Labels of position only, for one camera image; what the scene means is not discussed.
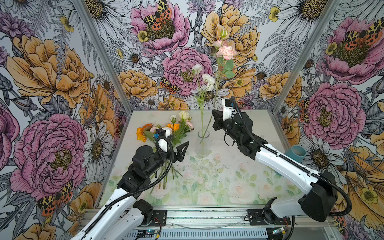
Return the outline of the pink carnation flower stem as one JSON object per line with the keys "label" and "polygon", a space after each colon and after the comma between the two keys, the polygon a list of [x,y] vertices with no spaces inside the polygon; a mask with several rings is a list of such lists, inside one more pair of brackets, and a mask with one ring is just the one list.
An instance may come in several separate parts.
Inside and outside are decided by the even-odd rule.
{"label": "pink carnation flower stem", "polygon": [[229,43],[229,40],[224,39],[227,36],[228,36],[228,32],[226,30],[222,30],[220,32],[219,39],[216,40],[211,47],[211,55],[215,57],[217,62],[217,71],[214,75],[211,75],[216,80],[215,87],[212,91],[209,91],[207,95],[209,93],[213,94],[214,108],[217,105],[217,95],[218,95],[219,86],[221,84],[222,79],[232,78],[235,76],[233,72],[234,58],[238,54],[238,52],[235,50],[235,47]]}

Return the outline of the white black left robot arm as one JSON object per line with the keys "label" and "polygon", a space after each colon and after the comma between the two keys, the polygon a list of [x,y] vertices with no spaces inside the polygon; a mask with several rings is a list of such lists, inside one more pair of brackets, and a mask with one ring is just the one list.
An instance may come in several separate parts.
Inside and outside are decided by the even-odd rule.
{"label": "white black left robot arm", "polygon": [[107,203],[73,238],[121,240],[136,227],[147,225],[153,216],[153,206],[139,200],[139,196],[161,182],[175,162],[184,160],[189,144],[185,142],[174,148],[168,138],[160,137],[156,151],[147,145],[139,147]]}

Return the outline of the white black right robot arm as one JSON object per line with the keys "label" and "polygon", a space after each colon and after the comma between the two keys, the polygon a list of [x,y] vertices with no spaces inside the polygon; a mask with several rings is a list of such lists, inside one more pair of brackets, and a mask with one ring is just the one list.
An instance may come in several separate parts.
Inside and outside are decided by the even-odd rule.
{"label": "white black right robot arm", "polygon": [[333,174],[307,168],[253,134],[253,122],[245,112],[226,116],[224,111],[213,110],[212,115],[214,130],[223,130],[244,156],[268,166],[302,191],[301,197],[271,198],[259,214],[266,222],[272,224],[277,218],[290,216],[307,216],[324,222],[329,216],[345,216],[352,211],[350,197],[336,184]]}

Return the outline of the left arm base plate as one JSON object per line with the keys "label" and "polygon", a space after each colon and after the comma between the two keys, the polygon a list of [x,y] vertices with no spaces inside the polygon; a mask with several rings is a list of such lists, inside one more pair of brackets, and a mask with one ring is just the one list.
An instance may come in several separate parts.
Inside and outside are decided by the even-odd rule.
{"label": "left arm base plate", "polygon": [[153,216],[149,226],[151,227],[165,227],[167,223],[167,210],[153,210]]}

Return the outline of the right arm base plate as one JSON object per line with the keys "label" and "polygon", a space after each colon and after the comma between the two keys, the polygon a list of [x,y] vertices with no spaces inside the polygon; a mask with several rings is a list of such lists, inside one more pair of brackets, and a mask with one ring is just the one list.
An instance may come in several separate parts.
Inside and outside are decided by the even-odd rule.
{"label": "right arm base plate", "polygon": [[278,218],[271,211],[265,212],[263,209],[247,209],[246,219],[251,226],[291,225],[290,218]]}

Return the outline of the clear glass vase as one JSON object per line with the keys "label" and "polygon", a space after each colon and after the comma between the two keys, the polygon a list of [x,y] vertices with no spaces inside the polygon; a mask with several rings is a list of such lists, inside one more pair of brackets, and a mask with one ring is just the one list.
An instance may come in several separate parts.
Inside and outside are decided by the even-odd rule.
{"label": "clear glass vase", "polygon": [[211,153],[211,142],[209,131],[200,130],[198,132],[198,141],[196,144],[196,154],[200,158],[205,158]]}

